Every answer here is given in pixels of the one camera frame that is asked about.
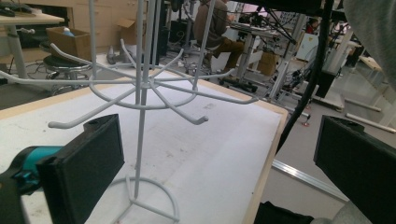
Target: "metal stand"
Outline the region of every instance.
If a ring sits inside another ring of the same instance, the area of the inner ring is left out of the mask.
[[[161,3],[161,0],[157,0],[157,1],[148,1],[148,18],[147,18],[147,32],[146,32],[146,49],[145,49],[145,54],[144,54],[144,62],[149,62],[150,56],[151,56],[151,48],[153,46],[157,46],[157,42],[158,42],[158,31],[159,31],[159,19],[160,17],[156,17],[156,21],[154,21],[154,15],[159,15],[160,14],[160,8],[157,7],[157,11],[155,10],[156,5],[158,6]],[[140,48],[142,46],[142,35],[143,35],[143,5],[144,5],[144,0],[139,0],[138,1],[138,10],[137,10],[137,59],[141,59],[142,58],[142,49]],[[91,34],[95,34],[95,28],[94,28],[94,5],[93,5],[93,0],[89,1],[89,6],[90,6],[90,21],[91,21]],[[214,4],[212,4],[209,8],[209,18],[212,18],[212,14],[213,14],[213,9],[214,9]],[[207,20],[206,22],[206,28],[205,28],[205,37],[203,40],[203,47],[201,49],[200,52],[200,61],[198,63],[198,71],[201,70],[201,64],[203,61],[203,56],[204,56],[204,49],[205,49],[205,44],[206,44],[206,40],[207,40],[207,34],[208,34],[208,30],[209,30],[209,24],[210,24],[210,19]],[[230,102],[230,103],[235,103],[235,104],[241,104],[241,105],[246,105],[246,104],[250,104],[253,103],[255,101],[258,101],[257,97],[252,97],[249,100],[246,101],[241,101],[241,100],[235,100],[232,98],[226,98],[226,97],[222,97],[222,96],[217,96],[217,95],[212,95],[212,94],[208,94],[208,93],[204,93],[204,92],[200,92],[198,91],[197,88],[197,83],[198,83],[198,79],[200,78],[209,78],[209,77],[214,77],[214,78],[218,78],[218,77],[227,77],[233,70],[230,70],[230,72],[226,73],[226,74],[222,74],[222,75],[213,75],[213,76],[204,76],[204,77],[200,77],[200,76],[195,76],[195,77],[190,77],[187,76],[186,74],[180,73],[178,71],[172,70],[169,68],[169,65],[173,62],[175,62],[176,60],[178,60],[178,58],[182,55],[183,50],[178,54],[178,56],[172,61],[170,62],[168,65],[166,66],[156,66],[156,68],[158,68],[158,70],[154,71],[153,74],[151,74],[149,76],[149,69],[151,67],[151,64],[149,63],[144,63],[143,64],[143,68],[142,68],[142,63],[140,62],[140,60],[138,60],[137,62],[135,62],[132,57],[128,54],[128,57],[131,61],[131,63],[125,63],[125,64],[115,64],[115,65],[111,65],[111,66],[102,66],[100,64],[96,63],[96,49],[95,49],[95,35],[91,35],[91,43],[92,43],[92,47],[91,47],[91,51],[92,51],[92,62],[88,62],[85,60],[82,60],[80,58],[65,54],[64,52],[62,52],[61,50],[59,50],[55,45],[52,44],[52,47],[57,50],[62,56],[72,59],[74,61],[80,62],[80,63],[85,63],[88,64],[92,67],[92,76],[90,78],[90,80],[31,80],[31,79],[20,79],[20,78],[15,78],[13,76],[10,76],[9,74],[6,74],[4,72],[0,71],[0,75],[3,77],[6,77],[7,79],[13,80],[15,82],[21,83],[21,84],[68,84],[68,85],[89,85],[92,92],[94,94],[96,94],[98,97],[104,99],[105,101],[107,101],[107,103],[99,106],[98,108],[94,109],[93,111],[83,115],[80,118],[77,118],[75,120],[72,120],[70,122],[67,123],[61,123],[61,122],[56,122],[56,121],[52,121],[49,123],[49,127],[51,128],[57,128],[57,129],[70,129],[73,128],[77,125],[79,125],[80,123],[84,122],[87,119],[90,119],[92,116],[97,115],[98,113],[106,110],[107,108],[111,107],[112,105],[119,105],[119,106],[123,106],[123,107],[127,107],[127,108],[131,108],[131,109],[136,109],[140,111],[140,119],[139,119],[139,130],[138,130],[138,142],[137,142],[137,156],[136,156],[136,165],[135,165],[135,177],[129,177],[126,176],[125,179],[125,183],[128,186],[128,195],[130,195],[130,206],[132,204],[135,204],[137,206],[140,206],[142,208],[145,208],[153,213],[162,215],[164,217],[168,217],[172,220],[174,220],[175,222],[179,222],[179,217],[178,217],[178,208],[177,208],[177,203],[176,200],[174,200],[174,198],[171,196],[171,194],[166,190],[166,188],[164,188],[162,186],[162,184],[160,183],[156,183],[153,180],[149,180],[146,179],[144,177],[140,176],[140,169],[141,169],[141,163],[142,163],[142,154],[143,154],[143,136],[144,136],[144,131],[145,131],[145,116],[146,116],[146,111],[147,110],[152,110],[152,109],[171,109],[174,112],[176,112],[177,114],[179,114],[182,118],[186,119],[187,121],[189,121],[192,124],[202,124],[205,121],[208,121],[208,117],[207,116],[202,116],[198,119],[195,119],[193,117],[191,117],[190,115],[184,113],[183,111],[181,111],[180,109],[178,109],[178,106],[181,105],[185,105],[189,102],[191,102],[196,96],[204,96],[204,97],[208,97],[208,98],[212,98],[212,99],[217,99],[217,100],[221,100],[221,101],[225,101],[225,102]],[[123,45],[123,41],[121,40],[121,46],[123,48],[125,48],[125,46]],[[156,55],[156,48],[153,49],[153,55]],[[135,67],[135,71],[136,74],[134,75],[130,75],[130,74],[125,74],[122,73],[118,70],[115,70],[114,68],[117,67]],[[127,77],[129,78],[128,80],[97,80],[97,73],[100,70],[105,70],[108,72],[111,72],[115,75],[118,75],[120,77]],[[169,77],[169,78],[160,78],[157,77],[161,72],[163,72],[164,70],[168,70],[171,71],[173,73],[175,73],[178,77]],[[169,82],[175,82],[175,81],[189,81],[191,83],[191,89],[183,89],[177,86],[173,86],[168,84]],[[131,85],[133,84],[134,87],[131,88],[130,90],[128,90],[127,92],[124,92],[123,94],[119,95],[116,98],[111,98],[111,97],[107,97],[105,95],[103,95],[101,92],[99,92],[99,90],[97,90],[94,86],[94,84],[128,84]],[[171,104],[158,90],[157,87],[164,87],[164,88],[169,88],[172,90],[176,90],[176,91],[183,91],[186,93],[190,93],[191,96],[188,97],[187,99],[180,101],[180,102],[176,102]],[[153,91],[162,101],[163,103],[161,105],[147,105],[147,96],[148,96],[148,91]],[[123,102],[122,100],[131,95],[131,94],[135,94],[135,102],[134,104],[128,104]],[[134,181],[134,195],[132,196],[131,191],[130,191],[130,181],[133,180]],[[163,211],[160,211],[154,207],[148,206],[140,201],[138,201],[138,196],[139,196],[139,187],[140,187],[140,182],[141,181],[146,181],[149,183],[154,184],[155,186],[157,186],[158,188],[162,189],[163,191],[165,191],[168,196],[170,201],[172,202],[172,204],[174,205],[174,214],[170,215],[170,214],[166,214]],[[126,208],[123,212],[122,212],[122,216],[123,214],[128,210],[128,208]]]

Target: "black stool seat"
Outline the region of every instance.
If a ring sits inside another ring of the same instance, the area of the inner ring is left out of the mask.
[[[82,72],[91,69],[90,65],[78,62],[70,62],[52,55],[45,57],[43,62],[49,70],[60,73]]]
[[[82,74],[80,72],[83,71],[88,71],[92,67],[90,65],[84,64],[84,63],[78,63],[78,62],[71,62],[67,61],[62,58],[54,57],[52,55],[47,56],[43,60],[44,66],[49,69],[50,71],[53,71],[53,73],[48,74],[46,79],[67,79],[67,80],[88,80],[88,75]],[[51,94],[55,95],[58,92],[71,88],[72,90],[76,90],[79,88],[85,87],[83,85],[53,85],[52,86],[52,91]]]

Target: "gray floor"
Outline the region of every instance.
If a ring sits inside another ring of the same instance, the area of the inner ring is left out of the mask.
[[[161,63],[170,62],[176,53],[169,52],[166,57],[161,57]],[[212,69],[215,71],[220,69],[225,64],[227,55],[221,55],[218,59],[212,61]],[[198,63],[197,57],[191,55],[174,64],[172,67],[180,71],[186,71],[184,65],[189,68],[194,67]],[[44,78],[47,71],[44,67],[39,66],[39,63],[28,66],[30,78]],[[354,74],[349,73],[349,68],[344,68],[343,75],[337,78],[333,84],[332,89],[343,93],[349,97],[359,97],[360,100],[372,98],[375,94],[375,88],[367,88],[367,80],[361,73],[367,72],[364,70],[364,65],[358,64],[359,69]],[[218,83],[216,79],[211,79],[211,82]],[[262,82],[270,82],[268,77],[262,77]],[[356,91],[358,88],[364,88],[364,91]],[[23,105],[36,100],[50,97],[49,90],[51,87],[35,87],[29,85],[20,85],[9,83],[0,86],[0,109],[6,109],[16,105]],[[260,87],[256,94],[260,97],[266,93],[266,88]],[[296,100],[287,99],[288,104],[297,104]],[[318,129],[322,115],[331,115],[339,118],[344,118],[346,112],[353,111],[355,114],[365,116],[368,119],[375,119],[375,116],[367,109],[359,106],[346,104],[346,108],[342,112],[337,112],[334,109],[325,105],[312,103],[305,113],[311,115],[309,127],[302,125],[306,121],[304,117],[299,118],[295,123],[289,138],[280,152],[276,155],[276,159],[282,161],[308,175],[332,185],[332,182],[325,174],[314,164],[313,156],[315,153],[315,146],[318,138]],[[372,126],[363,124],[365,131],[374,137],[396,147],[396,138],[393,133],[381,131]],[[313,217],[333,217],[344,202],[329,196],[328,194],[319,191],[315,188],[309,187],[306,184],[285,175],[276,169],[272,169],[267,186],[262,197],[262,201],[270,201],[274,205],[284,207],[293,212],[310,215]]]

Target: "white table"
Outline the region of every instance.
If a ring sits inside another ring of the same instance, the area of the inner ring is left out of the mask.
[[[190,86],[187,82],[175,84]],[[119,85],[106,87],[102,92],[116,96],[129,88]],[[186,96],[164,88],[160,90],[170,101]],[[248,99],[246,95],[205,81],[200,82],[199,90]],[[134,95],[127,101],[133,102]],[[148,95],[149,104],[159,102],[154,94]],[[56,130],[48,128],[48,122],[76,119],[103,103],[89,89],[83,89],[1,111],[0,173],[26,147],[63,146],[82,133],[82,125]],[[180,109],[196,118],[208,115],[209,121],[195,126],[169,109],[148,111],[142,176],[161,182],[174,194],[180,209],[180,223],[253,223],[287,111],[265,102],[235,105],[204,97],[197,97]],[[125,177],[127,173],[133,176],[139,113],[112,106],[96,117],[113,113],[120,115],[125,155],[125,165],[116,178]],[[139,200],[169,211],[170,204],[161,191],[144,184],[140,191]],[[42,192],[24,196],[23,200],[33,224],[51,223]],[[110,223],[127,203],[125,186],[111,187],[87,223]],[[133,206],[121,223],[173,222]]]
[[[0,25],[4,25],[7,29],[7,37],[3,36],[7,39],[7,41],[1,41],[1,48],[9,49],[10,53],[14,55],[15,64],[17,66],[17,73],[20,78],[27,78],[26,69],[23,59],[23,54],[21,50],[21,42],[17,33],[17,25],[31,25],[31,24],[52,24],[64,21],[63,18],[50,16],[44,13],[36,14],[35,17],[5,17],[0,16]]]

